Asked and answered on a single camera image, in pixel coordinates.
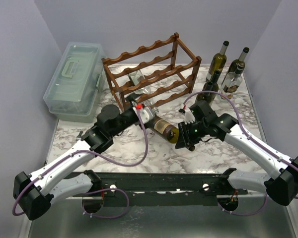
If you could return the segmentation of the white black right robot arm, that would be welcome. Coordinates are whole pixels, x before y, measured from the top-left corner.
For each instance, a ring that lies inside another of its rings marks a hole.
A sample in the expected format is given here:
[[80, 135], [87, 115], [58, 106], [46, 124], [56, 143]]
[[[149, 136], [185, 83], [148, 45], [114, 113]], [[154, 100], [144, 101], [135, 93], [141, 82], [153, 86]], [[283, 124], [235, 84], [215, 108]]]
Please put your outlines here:
[[224, 173], [219, 190], [230, 194], [235, 189], [266, 193], [276, 203], [287, 206], [298, 194], [298, 156], [292, 158], [270, 147], [252, 135], [236, 118], [229, 114], [218, 116], [205, 101], [179, 110], [184, 121], [179, 123], [177, 149], [195, 147], [209, 135], [226, 142], [255, 161], [265, 172], [253, 173], [233, 169]]

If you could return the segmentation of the green bottle brown label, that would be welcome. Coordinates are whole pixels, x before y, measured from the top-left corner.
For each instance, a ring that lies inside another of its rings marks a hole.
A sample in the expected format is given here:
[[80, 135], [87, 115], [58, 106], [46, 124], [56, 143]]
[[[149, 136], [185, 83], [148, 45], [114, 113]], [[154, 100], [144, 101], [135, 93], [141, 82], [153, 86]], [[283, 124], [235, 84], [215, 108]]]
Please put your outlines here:
[[169, 143], [177, 143], [179, 137], [179, 129], [172, 125], [170, 122], [158, 116], [155, 116], [154, 119], [149, 122], [148, 127]]

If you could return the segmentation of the clear bottle black cap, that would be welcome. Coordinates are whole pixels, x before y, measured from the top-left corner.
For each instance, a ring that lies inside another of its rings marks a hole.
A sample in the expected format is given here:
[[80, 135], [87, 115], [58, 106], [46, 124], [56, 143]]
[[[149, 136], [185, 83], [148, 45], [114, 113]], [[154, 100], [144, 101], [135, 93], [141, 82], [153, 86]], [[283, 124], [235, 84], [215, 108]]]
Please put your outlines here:
[[225, 76], [221, 84], [221, 94], [225, 95], [229, 99], [232, 99], [234, 93], [242, 83], [242, 71], [243, 68], [238, 65], [235, 71], [229, 72]]

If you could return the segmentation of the green bottle silver foil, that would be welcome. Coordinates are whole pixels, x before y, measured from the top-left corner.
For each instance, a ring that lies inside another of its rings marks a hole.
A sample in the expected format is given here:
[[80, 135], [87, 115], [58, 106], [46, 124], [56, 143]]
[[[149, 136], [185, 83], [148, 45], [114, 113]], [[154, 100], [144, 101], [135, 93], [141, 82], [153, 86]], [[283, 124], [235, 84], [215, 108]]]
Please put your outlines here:
[[209, 67], [209, 71], [206, 76], [206, 81], [211, 80], [216, 70], [219, 70], [220, 72], [222, 72], [227, 60], [226, 50], [228, 46], [229, 46], [229, 41], [224, 41], [221, 47], [221, 50], [214, 55]]
[[249, 53], [249, 48], [248, 47], [244, 47], [243, 48], [243, 51], [241, 52], [239, 58], [233, 60], [224, 76], [224, 79], [226, 78], [226, 76], [231, 73], [231, 72], [235, 72], [237, 66], [240, 64], [242, 66], [242, 68], [244, 69], [245, 68], [245, 58], [246, 56], [248, 55]]

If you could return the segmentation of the dark green wine bottle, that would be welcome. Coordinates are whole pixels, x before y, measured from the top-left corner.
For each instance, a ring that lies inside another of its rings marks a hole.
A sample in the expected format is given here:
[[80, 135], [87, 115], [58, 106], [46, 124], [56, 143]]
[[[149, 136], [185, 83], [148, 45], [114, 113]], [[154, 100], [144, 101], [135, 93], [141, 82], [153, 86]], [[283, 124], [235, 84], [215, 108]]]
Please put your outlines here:
[[211, 91], [214, 91], [214, 92], [218, 92], [219, 90], [219, 86], [218, 86], [218, 79], [221, 75], [221, 72], [219, 70], [216, 70], [213, 74], [213, 76], [211, 77], [210, 79], [210, 82], [212, 82], [214, 84], [213, 86], [213, 89]]
[[[204, 87], [203, 91], [211, 91], [213, 89], [214, 84], [212, 82], [207, 82]], [[214, 101], [214, 94], [210, 92], [204, 92], [197, 95], [195, 103], [199, 101], [206, 101], [210, 106]]]

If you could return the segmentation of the black metal base rail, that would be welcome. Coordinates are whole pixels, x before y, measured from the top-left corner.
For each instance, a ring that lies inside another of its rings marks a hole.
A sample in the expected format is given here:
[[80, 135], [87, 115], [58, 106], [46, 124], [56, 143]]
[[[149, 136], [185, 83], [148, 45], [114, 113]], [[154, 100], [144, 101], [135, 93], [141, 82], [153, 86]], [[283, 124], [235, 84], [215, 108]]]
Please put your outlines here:
[[90, 191], [102, 188], [104, 206], [216, 206], [236, 191], [221, 174], [103, 173], [86, 170]]

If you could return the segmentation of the translucent green plastic toolbox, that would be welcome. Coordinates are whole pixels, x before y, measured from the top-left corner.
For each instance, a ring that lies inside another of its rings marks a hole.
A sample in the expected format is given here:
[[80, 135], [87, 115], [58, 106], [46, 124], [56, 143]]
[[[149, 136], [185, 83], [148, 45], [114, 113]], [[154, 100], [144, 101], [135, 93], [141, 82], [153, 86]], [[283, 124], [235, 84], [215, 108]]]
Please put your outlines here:
[[44, 94], [44, 102], [58, 119], [92, 123], [103, 91], [103, 47], [96, 43], [68, 43]]

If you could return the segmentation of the brown wooden wine rack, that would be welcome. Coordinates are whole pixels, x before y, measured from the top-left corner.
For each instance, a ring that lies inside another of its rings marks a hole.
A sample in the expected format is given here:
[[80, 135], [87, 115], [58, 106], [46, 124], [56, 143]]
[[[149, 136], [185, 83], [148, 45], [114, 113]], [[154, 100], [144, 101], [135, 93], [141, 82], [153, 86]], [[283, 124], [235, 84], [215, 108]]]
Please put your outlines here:
[[[172, 45], [172, 50], [162, 57], [156, 56], [151, 61], [148, 61], [148, 62], [143, 61], [133, 68], [130, 68], [130, 67], [125, 68], [120, 73], [112, 73], [112, 71], [109, 68], [110, 66], [118, 64], [124, 60], [134, 58], [136, 56], [148, 53], [150, 51], [156, 50], [158, 48], [161, 48], [169, 44]], [[178, 47], [180, 47], [191, 59], [191, 62], [189, 64], [176, 65]], [[166, 68], [156, 70], [153, 73], [144, 76], [144, 79], [141, 80], [135, 86], [133, 86], [131, 82], [126, 82], [124, 85], [120, 86], [117, 82], [118, 78], [126, 76], [130, 73], [136, 72], [137, 70], [141, 70], [149, 66], [153, 66], [165, 60], [170, 60], [170, 64], [167, 65]], [[103, 68], [107, 78], [110, 92], [115, 98], [119, 108], [123, 111], [125, 111], [130, 105], [130, 103], [127, 102], [126, 100], [127, 95], [134, 93], [135, 91], [142, 89], [146, 86], [151, 86], [152, 84], [158, 83], [161, 80], [167, 79], [171, 76], [178, 76], [179, 80], [174, 81], [172, 84], [170, 84], [167, 87], [159, 87], [148, 95], [140, 96], [139, 99], [137, 99], [137, 102], [143, 103], [148, 99], [152, 99], [164, 93], [169, 93], [171, 90], [182, 85], [185, 85], [186, 89], [184, 89], [179, 93], [174, 93], [166, 99], [158, 100], [156, 103], [154, 103], [154, 106], [155, 107], [162, 106], [184, 95], [192, 93], [201, 62], [202, 62], [202, 58], [192, 53], [192, 51], [179, 39], [179, 34], [177, 32], [171, 35], [165, 41], [157, 40], [151, 46], [140, 46], [136, 51], [132, 53], [123, 52], [115, 59], [111, 59], [111, 58], [102, 59], [102, 64], [103, 64]]]

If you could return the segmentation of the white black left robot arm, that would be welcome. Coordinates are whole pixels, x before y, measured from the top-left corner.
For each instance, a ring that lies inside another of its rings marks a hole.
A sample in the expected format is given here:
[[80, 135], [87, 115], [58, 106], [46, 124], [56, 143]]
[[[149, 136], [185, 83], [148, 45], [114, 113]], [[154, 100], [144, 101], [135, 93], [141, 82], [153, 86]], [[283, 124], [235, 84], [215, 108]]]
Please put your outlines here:
[[101, 182], [96, 174], [87, 172], [75, 178], [66, 179], [76, 168], [90, 160], [100, 157], [122, 167], [135, 167], [144, 161], [121, 163], [103, 153], [113, 145], [113, 137], [132, 125], [140, 125], [143, 132], [145, 124], [153, 120], [155, 111], [148, 103], [137, 103], [138, 94], [128, 96], [130, 106], [120, 112], [116, 105], [109, 104], [101, 109], [97, 121], [71, 149], [53, 162], [30, 173], [20, 172], [14, 179], [12, 208], [14, 216], [25, 215], [33, 221], [44, 215], [53, 203], [77, 194], [96, 195]]

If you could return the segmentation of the clear glass wine bottle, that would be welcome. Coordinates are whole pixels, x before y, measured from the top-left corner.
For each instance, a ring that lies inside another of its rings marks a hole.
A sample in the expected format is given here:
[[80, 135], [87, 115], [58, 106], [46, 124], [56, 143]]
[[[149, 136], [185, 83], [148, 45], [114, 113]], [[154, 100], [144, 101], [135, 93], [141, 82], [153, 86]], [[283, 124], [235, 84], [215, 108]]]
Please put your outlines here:
[[[128, 74], [129, 80], [132, 82], [134, 86], [137, 86], [143, 79], [145, 79], [145, 76], [140, 70], [137, 70], [135, 72], [129, 73]], [[143, 88], [138, 89], [135, 91], [136, 94], [141, 94], [141, 95], [148, 95], [151, 94], [152, 91], [149, 86], [145, 86]], [[154, 101], [153, 99], [147, 99], [143, 102], [145, 106], [150, 106], [153, 112], [157, 115], [158, 113], [158, 108], [154, 106]]]

